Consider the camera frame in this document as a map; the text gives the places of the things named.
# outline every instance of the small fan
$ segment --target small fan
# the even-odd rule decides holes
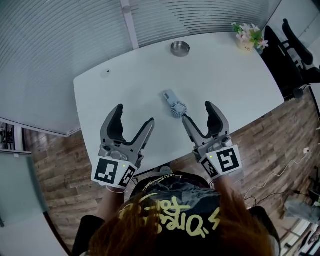
[[[166,101],[171,105],[171,113],[174,118],[182,118],[182,116],[187,113],[187,105],[179,101],[171,89],[165,90],[163,95]]]

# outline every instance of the white table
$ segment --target white table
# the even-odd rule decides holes
[[[190,45],[176,57],[173,41]],[[229,121],[230,132],[250,124],[284,102],[264,61],[256,51],[240,50],[233,33],[192,35],[159,42],[106,61],[74,79],[82,134],[91,163],[98,159],[100,129],[109,112],[123,104],[123,137],[131,141],[150,118],[155,128],[143,150],[136,175],[192,152],[181,119],[171,116],[162,91],[172,89],[206,134],[205,101],[215,104]]]

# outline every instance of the flower pot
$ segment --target flower pot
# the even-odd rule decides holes
[[[236,45],[243,51],[247,51],[247,52],[251,52],[254,47],[255,47],[255,43],[253,42],[248,42],[248,41],[240,41],[240,40],[236,40]]]

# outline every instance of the green leaves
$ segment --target green leaves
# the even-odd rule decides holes
[[[251,39],[250,42],[254,43],[255,46],[259,45],[259,42],[263,39],[262,31],[250,30]]]
[[[239,24],[235,24],[233,25],[233,31],[237,32],[238,34],[241,33],[242,31],[244,31]]]

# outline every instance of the metal frame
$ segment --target metal frame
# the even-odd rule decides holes
[[[2,117],[0,117],[0,122],[6,123],[8,125],[19,126],[21,128],[24,128],[24,129],[28,129],[28,130],[32,130],[32,131],[36,131],[36,132],[40,132],[40,133],[44,133],[44,134],[51,134],[51,135],[60,136],[60,137],[69,137],[69,136],[81,131],[81,127],[79,127],[77,129],[75,129],[74,131],[71,131],[69,134],[58,133],[58,132],[54,132],[54,131],[39,129],[39,128],[36,128],[36,127],[33,127],[33,126],[24,125],[22,123],[14,122],[14,121],[2,118]]]
[[[126,26],[128,28],[129,36],[131,39],[132,48],[134,50],[139,49],[139,43],[138,43],[137,33],[136,33],[136,29],[135,29],[135,23],[134,23],[134,19],[132,17],[132,12],[131,12],[129,0],[120,0],[120,2],[121,2],[124,20],[125,20]]]
[[[14,155],[29,155],[31,156],[32,153],[30,151],[15,151],[15,150],[7,150],[7,149],[0,149],[0,154],[14,154]]]

